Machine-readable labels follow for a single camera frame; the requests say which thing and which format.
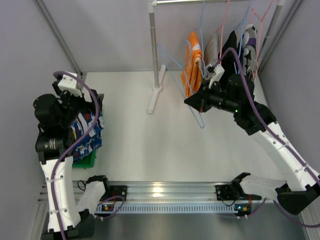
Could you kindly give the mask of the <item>blue patterned trousers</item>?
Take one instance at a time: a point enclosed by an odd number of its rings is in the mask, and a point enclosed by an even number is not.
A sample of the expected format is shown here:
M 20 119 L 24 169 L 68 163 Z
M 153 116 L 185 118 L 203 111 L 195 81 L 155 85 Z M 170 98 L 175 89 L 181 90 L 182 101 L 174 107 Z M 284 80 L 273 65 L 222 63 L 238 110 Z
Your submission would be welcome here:
M 100 112 L 97 122 L 92 130 L 73 148 L 74 164 L 80 162 L 82 159 L 89 156 L 94 150 L 102 146 L 102 131 L 105 128 L 102 116 L 103 114 Z M 71 125 L 71 129 L 76 140 L 88 131 L 94 122 L 94 119 L 95 114 L 93 112 L 78 114 Z

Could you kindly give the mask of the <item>orange white trousers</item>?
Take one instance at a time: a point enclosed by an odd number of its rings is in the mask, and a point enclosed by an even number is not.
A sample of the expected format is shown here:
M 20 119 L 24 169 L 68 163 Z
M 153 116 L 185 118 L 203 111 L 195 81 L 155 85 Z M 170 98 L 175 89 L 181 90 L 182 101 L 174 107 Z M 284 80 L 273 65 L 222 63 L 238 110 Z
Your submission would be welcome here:
M 202 57 L 200 41 L 197 33 L 193 31 L 187 39 L 185 66 L 180 75 L 187 98 L 196 93 L 202 84 Z

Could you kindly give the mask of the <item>light blue wire hanger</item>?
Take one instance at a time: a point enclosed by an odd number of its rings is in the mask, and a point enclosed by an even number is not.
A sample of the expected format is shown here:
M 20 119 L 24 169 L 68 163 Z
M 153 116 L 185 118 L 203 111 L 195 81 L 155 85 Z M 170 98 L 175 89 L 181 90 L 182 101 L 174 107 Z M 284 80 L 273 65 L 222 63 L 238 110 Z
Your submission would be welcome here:
M 172 60 L 174 62 L 174 64 L 178 67 L 179 70 L 182 70 L 182 73 L 185 74 L 185 70 L 183 69 L 183 65 L 181 65 L 166 49 L 165 47 L 161 44 L 158 43 L 157 45 L 158 48 L 158 53 L 160 58 L 163 60 L 163 63 L 165 65 L 165 67 L 167 68 L 167 71 L 169 72 L 170 76 L 172 77 L 178 91 L 180 92 L 181 97 L 183 98 L 183 100 L 185 100 L 187 98 L 185 90 L 183 90 L 183 82 L 182 80 L 178 80 L 178 78 L 176 76 L 174 76 L 174 71 L 169 67 L 169 62 L 167 60 L 167 58 L 169 58 L 170 60 Z M 189 111 L 192 113 L 194 120 L 196 121 L 197 125 L 199 126 L 200 129 L 204 129 L 205 128 L 205 122 L 204 119 L 202 117 L 202 114 L 195 110 L 194 108 L 192 108 L 189 105 L 186 105 L 189 109 Z

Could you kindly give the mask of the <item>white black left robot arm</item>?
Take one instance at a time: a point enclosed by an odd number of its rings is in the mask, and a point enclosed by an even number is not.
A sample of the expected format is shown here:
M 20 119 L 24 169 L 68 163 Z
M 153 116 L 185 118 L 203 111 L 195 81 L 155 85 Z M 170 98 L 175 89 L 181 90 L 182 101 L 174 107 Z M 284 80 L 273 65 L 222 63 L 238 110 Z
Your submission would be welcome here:
M 104 95 L 91 89 L 91 100 L 87 101 L 81 89 L 66 88 L 60 80 L 53 88 L 55 94 L 43 94 L 33 102 L 39 130 L 35 150 L 49 204 L 48 226 L 41 238 L 87 239 L 94 235 L 94 214 L 99 202 L 110 194 L 110 183 L 105 175 L 91 176 L 80 200 L 76 200 L 71 173 L 75 161 L 102 145 Z

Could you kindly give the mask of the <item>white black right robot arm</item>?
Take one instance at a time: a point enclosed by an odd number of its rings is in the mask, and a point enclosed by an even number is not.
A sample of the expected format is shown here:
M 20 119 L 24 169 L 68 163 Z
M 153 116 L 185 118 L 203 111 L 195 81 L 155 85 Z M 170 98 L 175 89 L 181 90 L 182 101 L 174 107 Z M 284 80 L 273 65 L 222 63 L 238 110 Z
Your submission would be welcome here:
M 282 174 L 283 179 L 276 180 L 243 172 L 221 189 L 222 200 L 228 193 L 233 200 L 253 195 L 298 215 L 320 196 L 320 174 L 296 152 L 271 110 L 254 100 L 254 89 L 246 76 L 233 74 L 225 87 L 217 81 L 202 83 L 184 103 L 201 113 L 211 108 L 232 113 L 235 123 L 264 149 Z

